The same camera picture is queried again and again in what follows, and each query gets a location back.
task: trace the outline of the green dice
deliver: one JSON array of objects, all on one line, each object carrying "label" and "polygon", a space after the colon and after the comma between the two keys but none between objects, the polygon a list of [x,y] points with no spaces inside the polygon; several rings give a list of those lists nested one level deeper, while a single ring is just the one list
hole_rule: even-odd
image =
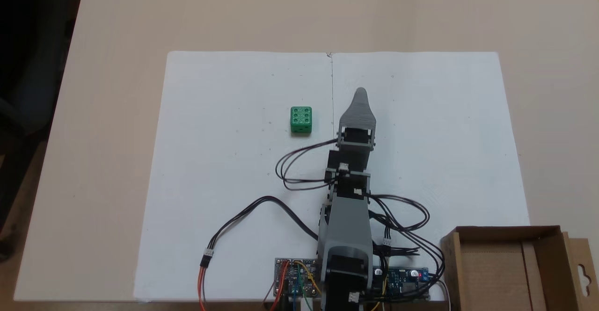
[{"label": "green dice", "polygon": [[291,108],[291,132],[310,133],[312,132],[312,108],[311,107],[292,107]]}]

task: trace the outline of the yellow wire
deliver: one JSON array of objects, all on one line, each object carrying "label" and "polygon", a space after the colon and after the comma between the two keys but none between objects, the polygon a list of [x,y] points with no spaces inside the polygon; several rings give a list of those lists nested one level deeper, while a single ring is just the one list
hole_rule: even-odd
[{"label": "yellow wire", "polygon": [[[385,290],[387,289],[387,277],[388,275],[385,276],[385,281],[383,282],[383,295],[385,294]],[[370,311],[375,311],[377,307],[379,307],[380,302],[377,302],[376,305],[373,307],[372,310]]]},{"label": "yellow wire", "polygon": [[321,290],[318,288],[318,285],[316,284],[316,281],[314,281],[314,276],[312,276],[312,272],[310,272],[310,269],[308,269],[308,267],[306,267],[306,265],[302,262],[300,262],[299,260],[294,261],[293,263],[295,264],[300,264],[300,266],[304,267],[304,270],[306,271],[306,273],[308,273],[308,279],[310,281],[312,281],[312,285],[314,285],[314,288],[316,288],[316,290],[318,291],[318,294],[322,296],[322,292]]}]

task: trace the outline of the microcontroller board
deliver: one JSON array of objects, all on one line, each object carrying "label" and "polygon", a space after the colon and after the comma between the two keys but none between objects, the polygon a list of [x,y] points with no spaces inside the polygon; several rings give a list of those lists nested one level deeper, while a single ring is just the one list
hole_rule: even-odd
[{"label": "microcontroller board", "polygon": [[[301,296],[301,290],[299,288],[300,284],[298,281],[298,277],[301,276],[306,296],[318,296],[318,292],[312,281],[310,281],[310,277],[308,277],[308,272],[306,272],[306,269],[304,269],[302,266],[298,268],[298,265],[294,263],[296,261],[302,262],[306,268],[310,270],[310,273],[312,274],[312,277],[315,279],[316,283],[318,283],[318,280],[320,279],[320,272],[318,270],[319,266],[314,258],[276,258],[274,264],[275,289],[272,292],[273,295],[276,296],[278,293],[281,270],[287,261],[289,261],[289,266],[287,267],[287,272],[285,273],[284,278],[289,281],[289,290],[287,293],[293,294],[295,291],[296,294]],[[373,292],[378,294],[382,293],[384,281],[385,277],[383,277],[383,271],[381,268],[373,267]],[[389,291],[387,293],[391,296],[406,294],[407,292],[419,289],[428,281],[430,281],[428,268],[389,267],[389,272],[387,274],[387,288]],[[429,300],[430,295],[428,291],[422,294],[419,299]]]},{"label": "microcontroller board", "polygon": [[[373,267],[373,290],[381,293],[383,288],[383,270],[380,267]],[[421,285],[430,281],[428,268],[407,268],[407,267],[389,267],[387,274],[387,292],[391,296],[399,296],[408,292],[418,290]],[[423,293],[419,299],[429,300],[428,291]]]},{"label": "microcontroller board", "polygon": [[289,266],[287,267],[287,272],[285,273],[284,279],[287,279],[289,281],[288,293],[293,294],[293,292],[295,291],[295,293],[298,294],[298,296],[302,296],[302,292],[300,290],[300,282],[298,279],[299,277],[301,277],[301,281],[304,286],[304,293],[306,294],[306,296],[318,296],[318,291],[314,287],[314,284],[310,280],[310,277],[308,277],[308,272],[306,272],[306,269],[304,269],[304,267],[302,267],[301,265],[298,268],[298,265],[295,264],[296,261],[302,262],[304,266],[306,266],[306,268],[310,270],[310,273],[312,274],[315,281],[317,281],[318,279],[320,279],[321,275],[320,273],[317,273],[318,266],[316,265],[316,260],[314,258],[276,258],[274,264],[275,288],[272,290],[273,295],[276,296],[278,293],[281,270],[287,261],[289,261]]}]

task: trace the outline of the white paper sheet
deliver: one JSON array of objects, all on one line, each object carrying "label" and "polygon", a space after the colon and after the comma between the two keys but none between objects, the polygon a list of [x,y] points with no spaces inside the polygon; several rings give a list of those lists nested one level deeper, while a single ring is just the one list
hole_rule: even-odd
[{"label": "white paper sheet", "polygon": [[[135,298],[197,300],[197,271],[208,241],[260,196],[280,198],[317,231],[326,190],[289,192],[274,165],[293,149],[334,137],[357,87],[368,91],[377,118],[368,165],[372,192],[425,204],[432,218],[422,236],[438,241],[456,225],[529,224],[494,53],[330,58],[174,51],[167,59]],[[309,137],[289,134],[291,106],[312,106]],[[304,155],[297,174],[320,177],[327,151]],[[406,223],[418,218],[413,209],[391,206]],[[382,237],[375,223],[373,237]],[[316,242],[278,206],[263,204],[219,240],[206,296],[261,300],[275,257],[311,258],[315,251]],[[433,268],[425,256],[400,262]],[[433,295],[442,299],[439,291]]]}]

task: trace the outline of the beige table surface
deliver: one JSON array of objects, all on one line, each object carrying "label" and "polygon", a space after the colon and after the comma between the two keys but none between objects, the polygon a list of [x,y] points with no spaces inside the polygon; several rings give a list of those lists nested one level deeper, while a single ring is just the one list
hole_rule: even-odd
[{"label": "beige table surface", "polygon": [[132,300],[169,51],[498,51],[531,223],[599,263],[599,0],[81,0],[17,300]]}]

